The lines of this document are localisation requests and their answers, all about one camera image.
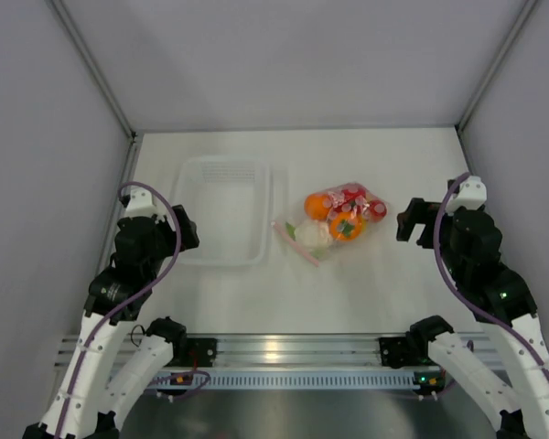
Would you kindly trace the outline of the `clear zip top bag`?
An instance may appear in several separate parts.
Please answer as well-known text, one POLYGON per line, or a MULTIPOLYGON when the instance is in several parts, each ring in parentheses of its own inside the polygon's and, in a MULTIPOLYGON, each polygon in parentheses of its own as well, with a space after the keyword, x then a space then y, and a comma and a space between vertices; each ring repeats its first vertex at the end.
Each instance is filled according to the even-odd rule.
POLYGON ((389 203, 352 181, 303 198, 296 209, 272 221, 272 228, 314 266, 332 252, 372 235, 389 213, 389 203))

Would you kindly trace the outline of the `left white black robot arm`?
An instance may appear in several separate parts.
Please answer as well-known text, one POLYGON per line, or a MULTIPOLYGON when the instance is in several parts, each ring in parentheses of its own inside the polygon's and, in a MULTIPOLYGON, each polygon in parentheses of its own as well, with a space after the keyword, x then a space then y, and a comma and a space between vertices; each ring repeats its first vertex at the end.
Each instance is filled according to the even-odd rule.
POLYGON ((91 282, 81 332, 48 411, 29 425, 26 438, 117 438, 129 412, 156 374, 188 354, 187 330, 170 317, 155 319, 133 356, 118 372, 113 364, 152 288, 181 251, 199 246, 196 224, 181 205, 176 223, 154 210, 120 219, 109 265, 91 282))

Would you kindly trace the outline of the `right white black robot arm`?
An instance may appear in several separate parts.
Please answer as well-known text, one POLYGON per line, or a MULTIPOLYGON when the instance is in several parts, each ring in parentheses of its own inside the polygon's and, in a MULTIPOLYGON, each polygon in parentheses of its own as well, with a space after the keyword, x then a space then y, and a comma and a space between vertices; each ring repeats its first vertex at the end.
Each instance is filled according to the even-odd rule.
POLYGON ((450 292, 470 311, 497 351, 503 382, 440 316, 407 331, 410 355, 434 362, 480 407, 499 438, 549 438, 549 351, 524 279, 501 259, 502 233, 481 199, 450 208, 412 198, 397 216, 398 241, 423 226, 418 246, 434 253, 450 292))

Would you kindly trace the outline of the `fake red tomato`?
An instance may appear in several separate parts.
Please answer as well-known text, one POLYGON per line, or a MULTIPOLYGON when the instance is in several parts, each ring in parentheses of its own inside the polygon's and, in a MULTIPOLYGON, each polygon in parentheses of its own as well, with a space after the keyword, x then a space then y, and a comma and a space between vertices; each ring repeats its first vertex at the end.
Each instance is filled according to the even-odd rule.
POLYGON ((329 192, 333 210, 336 212, 359 212, 368 203, 367 189, 355 182, 334 187, 329 192))

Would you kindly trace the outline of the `fake orange bell pepper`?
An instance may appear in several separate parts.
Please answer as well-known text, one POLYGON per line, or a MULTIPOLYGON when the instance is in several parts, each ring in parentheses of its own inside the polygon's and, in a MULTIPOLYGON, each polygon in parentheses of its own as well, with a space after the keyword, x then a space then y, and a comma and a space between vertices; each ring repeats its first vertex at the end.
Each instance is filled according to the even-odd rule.
POLYGON ((340 212, 328 225, 329 233, 334 241, 354 241, 365 230, 364 220, 360 215, 350 212, 340 212))

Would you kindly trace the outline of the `fake orange fruit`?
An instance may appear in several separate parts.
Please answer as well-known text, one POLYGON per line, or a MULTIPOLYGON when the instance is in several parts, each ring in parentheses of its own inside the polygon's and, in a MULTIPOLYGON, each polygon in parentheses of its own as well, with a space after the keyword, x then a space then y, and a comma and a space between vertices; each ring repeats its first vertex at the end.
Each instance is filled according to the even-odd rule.
POLYGON ((325 221, 332 210, 333 203, 327 193, 310 194, 304 201, 304 211, 312 220, 325 221))

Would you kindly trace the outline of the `fake white cauliflower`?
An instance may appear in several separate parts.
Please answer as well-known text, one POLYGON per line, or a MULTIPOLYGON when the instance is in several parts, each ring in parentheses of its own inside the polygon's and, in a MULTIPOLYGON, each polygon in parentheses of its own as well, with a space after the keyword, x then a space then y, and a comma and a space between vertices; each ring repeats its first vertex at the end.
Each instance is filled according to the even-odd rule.
POLYGON ((324 249, 329 247, 332 238, 328 224, 325 221, 306 219, 295 228, 296 242, 308 249, 324 249))

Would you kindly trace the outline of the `white plastic basket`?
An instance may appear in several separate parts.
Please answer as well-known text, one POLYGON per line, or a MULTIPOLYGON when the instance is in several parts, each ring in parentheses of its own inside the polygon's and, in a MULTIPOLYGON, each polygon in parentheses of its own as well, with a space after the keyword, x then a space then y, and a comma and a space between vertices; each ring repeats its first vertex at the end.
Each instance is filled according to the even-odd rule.
POLYGON ((199 246, 178 262, 198 267, 243 267, 260 262, 271 210, 271 167, 242 155, 204 155, 185 161, 172 200, 197 225, 199 246))

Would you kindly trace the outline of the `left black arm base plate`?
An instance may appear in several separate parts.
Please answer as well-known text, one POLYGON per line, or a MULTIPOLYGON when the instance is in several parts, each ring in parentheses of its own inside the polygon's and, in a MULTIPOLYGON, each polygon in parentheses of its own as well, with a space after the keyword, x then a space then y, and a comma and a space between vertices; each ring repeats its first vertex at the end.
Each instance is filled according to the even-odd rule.
POLYGON ((218 339, 189 337, 182 357, 182 366, 190 369, 211 368, 217 357, 218 339))

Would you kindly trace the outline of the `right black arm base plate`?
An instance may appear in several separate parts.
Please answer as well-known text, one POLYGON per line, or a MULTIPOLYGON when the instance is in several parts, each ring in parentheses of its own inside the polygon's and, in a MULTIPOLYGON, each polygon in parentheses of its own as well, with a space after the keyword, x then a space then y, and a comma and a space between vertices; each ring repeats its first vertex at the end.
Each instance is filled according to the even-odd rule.
POLYGON ((407 337, 380 337, 378 339, 381 363, 384 367, 400 369, 419 366, 422 361, 413 341, 407 337))

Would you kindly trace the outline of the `aluminium mounting rail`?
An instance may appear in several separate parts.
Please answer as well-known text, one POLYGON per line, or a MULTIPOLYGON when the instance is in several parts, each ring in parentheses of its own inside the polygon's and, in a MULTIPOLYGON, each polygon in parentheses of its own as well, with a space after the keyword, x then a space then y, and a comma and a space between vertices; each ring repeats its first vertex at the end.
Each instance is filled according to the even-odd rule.
MULTIPOLYGON (((218 339, 212 367, 260 368, 380 368, 378 339, 390 335, 190 335, 218 339)), ((169 364, 185 368, 182 357, 169 364)))

